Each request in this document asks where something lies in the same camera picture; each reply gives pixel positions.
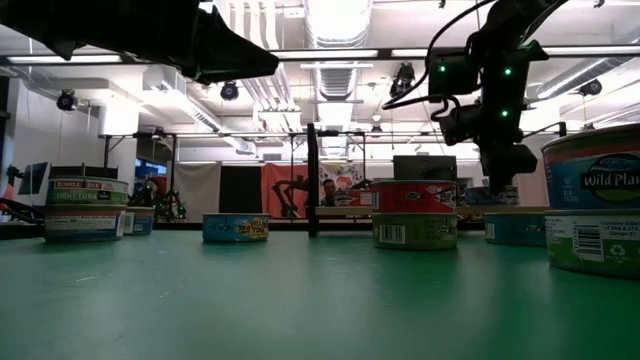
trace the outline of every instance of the fluorescent light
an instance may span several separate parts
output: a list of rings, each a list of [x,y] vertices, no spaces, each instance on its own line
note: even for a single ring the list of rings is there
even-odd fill
[[[315,70],[315,69],[373,69],[373,64],[344,64],[344,63],[315,63],[315,64],[300,64],[300,69],[303,70]]]
[[[193,138],[193,139],[205,139],[205,138],[219,138],[220,135],[217,133],[202,133],[202,134],[176,134],[178,138]]]
[[[349,49],[349,50],[294,50],[272,51],[271,54],[280,59],[343,59],[343,58],[374,58],[378,56],[378,50]]]
[[[120,63],[120,55],[77,55],[67,61],[59,56],[9,56],[12,64],[93,64]]]
[[[230,137],[289,137],[288,133],[233,133],[229,134]]]
[[[640,46],[638,45],[612,45],[612,46],[548,46],[543,48],[549,56],[593,56],[602,55],[614,56],[640,55]]]
[[[391,50],[391,57],[426,57],[427,49],[396,49]]]

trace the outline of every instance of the can label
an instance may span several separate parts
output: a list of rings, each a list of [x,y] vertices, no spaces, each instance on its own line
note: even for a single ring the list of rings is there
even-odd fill
[[[47,214],[45,238],[64,240],[101,240],[124,234],[124,211]]]
[[[127,194],[106,190],[58,189],[49,191],[47,204],[113,204],[127,203]]]
[[[125,235],[148,235],[153,230],[152,212],[132,212],[128,211],[124,217]]]
[[[379,213],[441,213],[456,209],[454,184],[373,184],[372,209]]]
[[[585,270],[640,271],[638,216],[547,216],[553,262]]]
[[[640,151],[601,153],[599,150],[545,156],[552,208],[640,207]]]
[[[488,214],[485,239],[492,244],[544,246],[545,217],[543,214]]]
[[[488,186],[467,188],[464,191],[464,202],[469,206],[518,205],[518,187],[507,186],[498,194],[491,194]]]
[[[205,241],[258,241],[269,236],[267,216],[204,216]]]
[[[407,250],[455,248],[457,219],[452,215],[374,215],[373,239],[378,247]]]

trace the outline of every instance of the person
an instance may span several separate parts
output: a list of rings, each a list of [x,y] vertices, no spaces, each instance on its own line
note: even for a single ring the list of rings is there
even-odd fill
[[[324,199],[320,201],[320,206],[334,207],[336,206],[336,183],[332,179],[322,182],[324,188]]]

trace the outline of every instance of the can lid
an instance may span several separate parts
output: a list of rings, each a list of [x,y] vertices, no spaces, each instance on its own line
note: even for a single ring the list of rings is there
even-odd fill
[[[69,180],[91,180],[91,181],[108,181],[108,182],[115,182],[115,183],[120,183],[120,184],[127,184],[129,185],[128,182],[126,181],[120,181],[118,179],[109,179],[109,178],[99,178],[99,177],[91,177],[91,176],[49,176],[49,180],[64,180],[64,179],[69,179]]]
[[[371,183],[370,186],[375,185],[404,185],[404,184],[449,184],[455,185],[455,181],[446,181],[446,180],[383,180],[383,181],[375,181]]]
[[[598,136],[598,135],[602,135],[602,134],[618,133],[618,132],[620,132],[620,133],[628,133],[630,131],[631,132],[640,132],[640,124],[629,124],[629,125],[621,125],[621,126],[612,126],[612,127],[608,127],[608,128],[604,128],[604,129],[584,131],[584,132],[581,132],[581,133],[577,133],[577,134],[565,136],[565,137],[562,137],[562,138],[559,138],[559,139],[551,140],[548,143],[544,144],[542,146],[541,150],[544,152],[548,148],[553,147],[555,145],[562,144],[562,143],[569,142],[569,141],[580,140],[580,139],[588,138],[588,137],[592,137],[592,136]]]
[[[429,216],[452,216],[457,217],[458,214],[455,212],[452,213],[374,213],[371,214],[373,217],[393,217],[393,216],[419,216],[419,217],[429,217]]]
[[[128,206],[127,210],[134,210],[134,211],[154,211],[154,208],[152,207],[145,207],[145,206]]]
[[[498,215],[498,216],[518,216],[518,215],[540,215],[540,216],[544,216],[545,212],[515,212],[515,213],[511,213],[511,212],[502,212],[502,213],[484,213],[485,216],[487,215]]]
[[[82,210],[126,210],[126,205],[113,205],[113,204],[47,204],[45,206],[46,210],[74,210],[74,211],[82,211]]]
[[[603,209],[603,210],[549,210],[544,213],[547,216],[565,216],[565,215],[601,215],[601,216],[638,216],[640,215],[640,209]]]
[[[211,213],[211,214],[202,214],[203,216],[267,216],[271,217],[269,214],[240,214],[240,213]]]

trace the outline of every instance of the table surface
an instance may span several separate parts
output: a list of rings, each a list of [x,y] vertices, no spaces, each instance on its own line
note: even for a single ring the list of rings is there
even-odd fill
[[[631,359],[640,283],[550,268],[542,248],[370,235],[203,244],[0,242],[0,359]]]

